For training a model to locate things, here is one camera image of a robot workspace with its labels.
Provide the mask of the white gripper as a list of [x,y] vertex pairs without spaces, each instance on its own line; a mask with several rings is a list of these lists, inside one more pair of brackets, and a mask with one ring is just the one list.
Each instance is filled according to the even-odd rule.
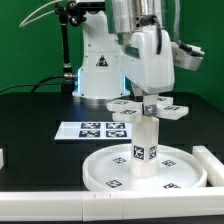
[[157,114],[158,93],[173,89],[174,67],[169,34],[162,31],[162,49],[157,54],[156,26],[150,25],[141,32],[134,32],[130,45],[123,45],[120,53],[122,73],[144,92],[143,111],[147,117]]

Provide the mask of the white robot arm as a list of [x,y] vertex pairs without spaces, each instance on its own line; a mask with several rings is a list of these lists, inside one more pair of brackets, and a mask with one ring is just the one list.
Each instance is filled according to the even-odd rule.
[[110,111],[141,110],[176,119],[182,109],[161,93],[174,86],[161,0],[78,0],[86,12],[77,95]]

